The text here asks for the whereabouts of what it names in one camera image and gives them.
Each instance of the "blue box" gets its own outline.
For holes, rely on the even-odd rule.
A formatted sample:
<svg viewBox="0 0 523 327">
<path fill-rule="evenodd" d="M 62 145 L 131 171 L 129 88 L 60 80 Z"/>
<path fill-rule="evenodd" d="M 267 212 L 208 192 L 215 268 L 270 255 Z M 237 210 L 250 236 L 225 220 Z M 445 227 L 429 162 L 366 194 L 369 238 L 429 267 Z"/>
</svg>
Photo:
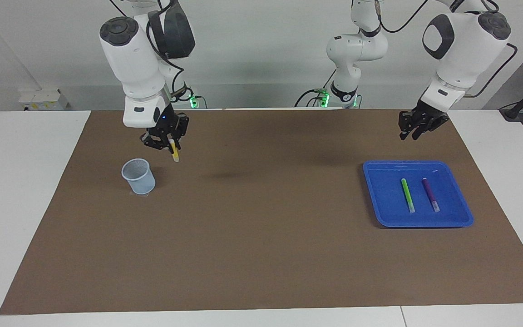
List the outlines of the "blue box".
<svg viewBox="0 0 523 327">
<path fill-rule="evenodd" d="M 449 167 L 440 161 L 368 161 L 363 170 L 376 219 L 389 228 L 458 228 L 471 226 L 473 215 Z M 409 212 L 401 178 L 407 180 L 415 213 Z M 429 181 L 440 211 L 423 187 Z"/>
</svg>

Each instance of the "table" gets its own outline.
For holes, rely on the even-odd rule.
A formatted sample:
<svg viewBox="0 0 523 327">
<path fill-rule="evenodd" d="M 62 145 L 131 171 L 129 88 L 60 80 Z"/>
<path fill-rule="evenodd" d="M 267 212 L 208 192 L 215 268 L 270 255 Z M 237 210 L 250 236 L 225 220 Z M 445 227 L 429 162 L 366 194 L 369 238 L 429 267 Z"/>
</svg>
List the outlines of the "table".
<svg viewBox="0 0 523 327">
<path fill-rule="evenodd" d="M 0 304 L 54 194 L 89 112 L 0 112 Z M 450 116 L 523 242 L 523 126 L 495 111 Z M 15 219 L 8 219 L 13 214 Z M 7 325 L 515 326 L 523 304 L 131 312 L 0 317 Z"/>
</svg>

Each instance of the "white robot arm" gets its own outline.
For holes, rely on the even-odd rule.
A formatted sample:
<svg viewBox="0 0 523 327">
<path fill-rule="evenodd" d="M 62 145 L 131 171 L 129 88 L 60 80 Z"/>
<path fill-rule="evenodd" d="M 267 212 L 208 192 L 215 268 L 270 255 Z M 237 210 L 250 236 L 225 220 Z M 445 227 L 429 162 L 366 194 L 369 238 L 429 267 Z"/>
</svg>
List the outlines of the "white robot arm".
<svg viewBox="0 0 523 327">
<path fill-rule="evenodd" d="M 185 136 L 189 117 L 176 114 L 166 89 L 169 59 L 189 56 L 195 39 L 178 0 L 148 15 L 116 17 L 99 33 L 100 43 L 125 97 L 123 122 L 146 128 L 144 145 L 167 148 L 178 161 L 179 140 Z"/>
<path fill-rule="evenodd" d="M 451 13 L 436 16 L 423 35 L 425 50 L 439 66 L 417 106 L 401 112 L 401 139 L 413 139 L 433 131 L 449 120 L 446 112 L 473 87 L 502 53 L 511 28 L 498 9 L 483 0 L 437 0 Z"/>
<path fill-rule="evenodd" d="M 359 32 L 336 36 L 326 48 L 328 58 L 336 65 L 330 99 L 344 108 L 355 103 L 361 75 L 357 63 L 378 60 L 388 49 L 386 36 L 380 33 L 374 0 L 353 0 L 350 18 L 360 28 Z"/>
</svg>

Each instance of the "black cable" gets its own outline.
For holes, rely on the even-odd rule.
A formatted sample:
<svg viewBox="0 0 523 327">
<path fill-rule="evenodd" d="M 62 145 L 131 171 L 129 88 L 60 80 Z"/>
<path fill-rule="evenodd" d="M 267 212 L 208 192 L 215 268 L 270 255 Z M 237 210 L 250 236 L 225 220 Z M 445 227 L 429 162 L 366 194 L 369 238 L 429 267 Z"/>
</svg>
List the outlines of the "black cable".
<svg viewBox="0 0 523 327">
<path fill-rule="evenodd" d="M 463 97 L 464 98 L 477 98 L 479 97 L 480 94 L 483 93 L 483 91 L 488 87 L 489 83 L 491 83 L 493 81 L 494 78 L 496 78 L 496 76 L 498 75 L 498 73 L 500 71 L 502 71 L 502 69 L 504 69 L 504 67 L 506 67 L 506 65 L 508 64 L 508 62 L 510 62 L 512 59 L 514 59 L 514 57 L 516 56 L 516 54 L 518 53 L 518 48 L 517 46 L 511 44 L 511 43 L 508 43 L 506 44 L 507 46 L 510 46 L 510 48 L 514 49 L 514 53 L 510 56 L 510 58 L 508 58 L 508 60 L 506 60 L 506 62 L 504 62 L 504 64 L 502 64 L 502 66 L 500 66 L 500 68 L 498 68 L 498 70 L 496 70 L 496 72 L 492 75 L 492 77 L 488 80 L 487 83 L 485 83 L 484 87 L 476 94 L 476 95 L 470 95 L 470 94 L 466 94 L 464 95 Z"/>
<path fill-rule="evenodd" d="M 324 83 L 324 86 L 322 86 L 322 89 L 326 88 L 326 85 L 328 85 L 328 82 L 332 79 L 334 74 L 336 74 L 336 69 L 334 70 L 334 72 L 332 72 L 332 74 L 330 74 L 330 77 L 328 77 L 328 80 L 326 81 L 326 83 Z"/>
<path fill-rule="evenodd" d="M 203 95 L 197 95 L 195 99 L 203 99 L 203 101 L 205 101 L 205 109 L 209 109 L 209 107 L 207 106 L 207 99 L 205 99 Z"/>
<path fill-rule="evenodd" d="M 108 0 L 110 1 L 110 3 L 112 4 L 112 6 L 114 6 L 124 17 L 127 17 L 126 14 L 122 11 L 122 9 L 120 9 L 115 3 L 114 1 L 112 0 Z"/>
<path fill-rule="evenodd" d="M 310 94 L 310 93 L 316 93 L 315 89 L 309 89 L 308 91 L 304 92 L 303 95 L 301 95 L 298 100 L 296 101 L 296 104 L 294 105 L 294 107 L 297 107 L 297 105 L 300 103 L 300 101 L 303 99 L 303 97 L 305 97 L 306 95 Z"/>
<path fill-rule="evenodd" d="M 496 110 L 502 110 L 502 109 L 504 109 L 504 108 L 507 108 L 507 107 L 509 107 L 509 106 L 513 106 L 513 105 L 517 105 L 517 104 L 519 104 L 519 101 L 518 101 L 518 102 L 514 102 L 513 104 L 505 105 L 505 106 L 503 106 L 503 107 L 501 107 L 501 108 L 498 108 L 498 109 L 496 109 Z"/>
<path fill-rule="evenodd" d="M 175 74 L 175 77 L 173 77 L 173 84 L 172 84 L 172 87 L 173 87 L 173 89 L 175 89 L 175 83 L 177 82 L 177 77 L 179 77 L 179 75 L 180 75 L 182 72 L 184 72 L 185 69 L 184 69 L 184 68 L 181 68 L 180 66 L 174 65 L 172 62 L 168 61 L 168 59 L 165 60 L 165 62 L 166 62 L 167 64 L 170 64 L 172 67 L 174 67 L 174 68 L 176 68 L 176 69 L 179 70 L 179 71 Z"/>
<path fill-rule="evenodd" d="M 411 18 L 409 18 L 409 20 L 405 24 L 403 24 L 399 29 L 394 30 L 394 31 L 387 29 L 385 27 L 385 25 L 382 23 L 382 16 L 381 15 L 378 16 L 378 21 L 380 23 L 380 26 L 382 27 L 382 29 L 384 29 L 388 33 L 397 33 L 399 31 L 401 31 L 402 29 L 404 29 L 413 20 L 413 18 L 415 18 L 415 16 L 417 16 L 419 11 L 421 11 L 421 9 L 425 6 L 425 4 L 427 4 L 427 2 L 429 2 L 429 0 L 424 0 L 423 3 L 419 6 L 419 8 L 413 13 Z"/>
<path fill-rule="evenodd" d="M 481 0 L 481 3 L 484 4 L 485 8 L 488 9 L 488 12 L 490 13 L 496 13 L 498 11 L 500 11 L 500 6 L 498 6 L 498 4 L 493 1 L 493 0 L 487 0 L 487 2 L 489 2 L 490 4 L 493 4 L 494 7 L 496 7 L 495 9 L 492 9 L 488 6 L 488 4 L 486 3 L 486 0 Z"/>
<path fill-rule="evenodd" d="M 314 104 L 312 106 L 315 106 L 316 105 L 316 101 L 320 100 L 320 97 L 315 97 L 315 98 L 312 98 L 312 99 L 308 100 L 308 103 L 306 104 L 306 107 L 310 106 L 310 102 L 312 102 L 312 100 L 314 100 Z"/>
<path fill-rule="evenodd" d="M 360 105 L 363 104 L 363 96 L 358 94 L 357 97 L 360 97 L 359 107 L 357 109 L 360 109 Z"/>
<path fill-rule="evenodd" d="M 172 101 L 172 102 L 178 102 L 178 101 L 181 101 L 181 102 L 187 102 L 187 101 L 190 101 L 190 100 L 191 100 L 191 98 L 192 98 L 193 95 L 194 95 L 194 93 L 193 93 L 193 89 L 191 89 L 190 87 L 184 87 L 184 88 L 185 88 L 185 90 L 183 91 L 183 93 L 177 95 L 177 98 L 176 98 L 174 101 Z M 183 95 L 185 95 L 185 93 L 187 93 L 187 91 L 190 92 L 189 97 L 187 97 L 187 99 L 181 99 L 181 97 L 182 97 Z"/>
<path fill-rule="evenodd" d="M 173 0 L 168 0 L 168 5 L 166 5 L 163 8 L 163 5 L 160 3 L 160 0 L 158 0 L 158 6 L 160 6 L 160 10 L 158 11 L 158 15 L 162 14 L 163 12 L 166 12 L 168 8 L 171 8 L 173 5 Z"/>
</svg>

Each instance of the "purple marker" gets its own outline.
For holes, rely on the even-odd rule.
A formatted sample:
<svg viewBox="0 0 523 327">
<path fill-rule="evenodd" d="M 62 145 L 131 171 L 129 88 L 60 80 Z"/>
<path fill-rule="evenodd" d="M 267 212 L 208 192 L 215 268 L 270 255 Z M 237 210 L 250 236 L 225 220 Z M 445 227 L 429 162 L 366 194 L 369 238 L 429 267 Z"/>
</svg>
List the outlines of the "purple marker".
<svg viewBox="0 0 523 327">
<path fill-rule="evenodd" d="M 431 205 L 433 205 L 433 210 L 438 213 L 439 212 L 439 205 L 437 204 L 437 199 L 435 198 L 435 195 L 433 195 L 433 191 L 431 190 L 431 185 L 429 184 L 429 181 L 427 178 L 423 178 L 423 187 L 425 188 L 425 192 L 427 192 L 427 197 L 429 197 L 429 201 L 431 201 Z"/>
</svg>

